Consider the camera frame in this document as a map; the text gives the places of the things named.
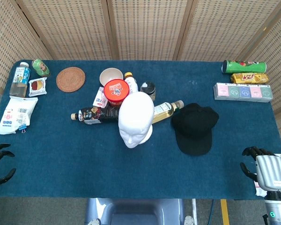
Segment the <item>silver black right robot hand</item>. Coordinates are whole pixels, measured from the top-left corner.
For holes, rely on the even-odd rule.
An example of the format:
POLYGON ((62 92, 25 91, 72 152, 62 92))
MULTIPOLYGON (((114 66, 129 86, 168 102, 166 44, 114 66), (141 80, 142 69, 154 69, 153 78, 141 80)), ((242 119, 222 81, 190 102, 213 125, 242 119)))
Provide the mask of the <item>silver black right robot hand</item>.
POLYGON ((242 155, 252 156, 256 165, 256 173, 252 173, 241 162, 240 167, 245 176, 257 182, 265 191, 281 191, 281 158, 279 156, 256 146, 245 148, 242 155))

